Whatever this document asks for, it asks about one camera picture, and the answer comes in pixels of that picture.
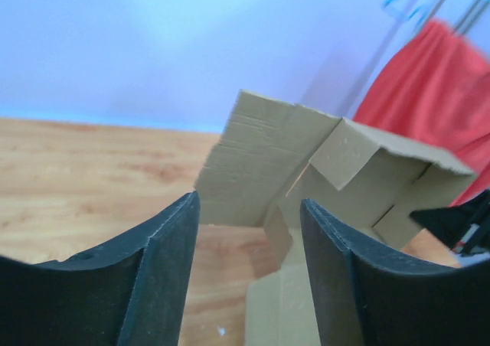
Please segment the brown cardboard box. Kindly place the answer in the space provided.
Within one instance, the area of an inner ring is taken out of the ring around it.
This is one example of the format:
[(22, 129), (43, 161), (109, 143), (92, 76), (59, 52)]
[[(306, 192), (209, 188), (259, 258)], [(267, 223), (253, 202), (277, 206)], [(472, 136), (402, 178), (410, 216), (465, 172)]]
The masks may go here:
[(262, 227), (276, 272), (247, 289), (247, 345), (317, 345), (300, 204), (306, 198), (394, 249), (412, 211), (450, 205), (475, 173), (453, 154), (300, 104), (243, 91), (194, 184), (200, 222)]

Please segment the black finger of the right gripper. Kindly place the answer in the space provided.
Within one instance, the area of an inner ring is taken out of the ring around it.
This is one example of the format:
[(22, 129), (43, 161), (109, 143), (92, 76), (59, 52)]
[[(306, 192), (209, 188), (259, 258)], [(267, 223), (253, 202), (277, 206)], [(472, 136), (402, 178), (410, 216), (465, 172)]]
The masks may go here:
[(456, 254), (489, 252), (489, 189), (459, 206), (415, 210), (409, 217)]

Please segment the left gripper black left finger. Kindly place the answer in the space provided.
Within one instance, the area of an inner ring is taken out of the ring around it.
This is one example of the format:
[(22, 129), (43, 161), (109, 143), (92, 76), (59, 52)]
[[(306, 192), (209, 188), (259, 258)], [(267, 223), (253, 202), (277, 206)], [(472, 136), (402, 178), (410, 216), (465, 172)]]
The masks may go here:
[(64, 261), (2, 257), (1, 343), (176, 345), (199, 214), (191, 192)]

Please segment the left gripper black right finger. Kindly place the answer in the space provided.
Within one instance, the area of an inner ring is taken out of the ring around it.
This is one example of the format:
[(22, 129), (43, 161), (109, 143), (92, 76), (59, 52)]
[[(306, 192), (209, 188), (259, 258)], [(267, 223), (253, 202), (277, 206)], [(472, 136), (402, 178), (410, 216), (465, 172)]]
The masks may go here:
[(418, 259), (311, 199), (300, 219), (321, 344), (489, 343), (488, 261), (452, 268)]

